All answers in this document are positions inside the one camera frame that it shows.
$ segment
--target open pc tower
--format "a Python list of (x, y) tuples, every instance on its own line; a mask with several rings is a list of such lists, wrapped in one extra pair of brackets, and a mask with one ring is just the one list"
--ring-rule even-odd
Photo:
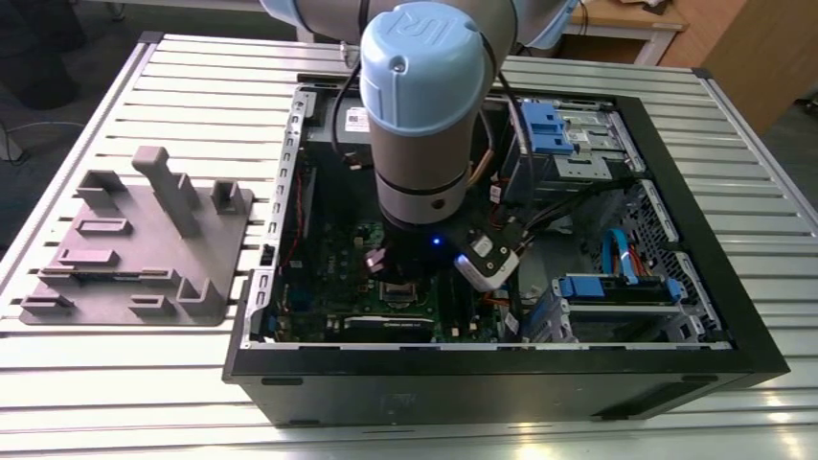
[(226, 352), (224, 380), (273, 425), (644, 419), (788, 371), (637, 99), (527, 90), (514, 124), (489, 94), (473, 158), (489, 137), (502, 155), (470, 192), (486, 219), (501, 225), (527, 193), (540, 214), (572, 204), (482, 294), (453, 269), (408, 285), (368, 279), (382, 228), (353, 88), (342, 157), (329, 145), (340, 86), (304, 79), (293, 95)]

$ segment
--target ur logo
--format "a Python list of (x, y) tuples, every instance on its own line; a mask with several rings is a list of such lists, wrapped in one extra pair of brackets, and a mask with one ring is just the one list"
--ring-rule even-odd
[(448, 19), (437, 19), (429, 16), (414, 17), (410, 13), (404, 12), (400, 19), (394, 21), (394, 26), (389, 32), (416, 37), (417, 41), (433, 46), (438, 43), (449, 26), (450, 21)]

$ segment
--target metal workbench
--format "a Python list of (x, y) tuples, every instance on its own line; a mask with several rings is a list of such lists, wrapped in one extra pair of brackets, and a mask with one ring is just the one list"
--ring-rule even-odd
[(296, 73), (346, 72), (328, 45), (153, 37), (137, 44), (0, 264), (0, 454), (818, 457), (818, 219), (717, 87), (681, 69), (529, 58), (504, 65), (519, 88), (644, 101), (792, 368), (760, 387), (715, 394), (643, 422), (277, 430), (240, 388), (220, 380), (234, 305), (216, 328), (25, 326), (18, 299), (81, 204), (73, 189), (82, 172), (116, 170), (138, 182), (130, 155), (144, 144), (166, 147), (169, 167), (194, 185), (229, 177), (256, 193), (237, 297), (270, 211)]

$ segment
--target green circuit board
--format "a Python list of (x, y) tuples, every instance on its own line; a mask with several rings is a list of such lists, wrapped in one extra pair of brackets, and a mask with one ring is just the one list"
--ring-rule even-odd
[(353, 227), (324, 225), (313, 260), (313, 282), (289, 288), (289, 314), (278, 318), (284, 341), (321, 342), (326, 320), (349, 315), (421, 317), (434, 321), (434, 342), (486, 342), (497, 334), (500, 313), (474, 316), (466, 328), (445, 328), (438, 316), (438, 279), (406, 287), (402, 298), (384, 292), (392, 285), (372, 280), (364, 257), (382, 239), (378, 222)]

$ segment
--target blue cable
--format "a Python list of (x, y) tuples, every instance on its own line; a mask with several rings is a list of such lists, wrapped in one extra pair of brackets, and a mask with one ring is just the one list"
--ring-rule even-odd
[(616, 245), (616, 249), (619, 250), (621, 274), (627, 279), (627, 283), (629, 285), (637, 285), (639, 278), (636, 278), (633, 263), (629, 259), (627, 236), (619, 228), (608, 228), (608, 230), (604, 232), (604, 237), (601, 240), (601, 271), (604, 273), (613, 273), (613, 263), (611, 261), (611, 242)]

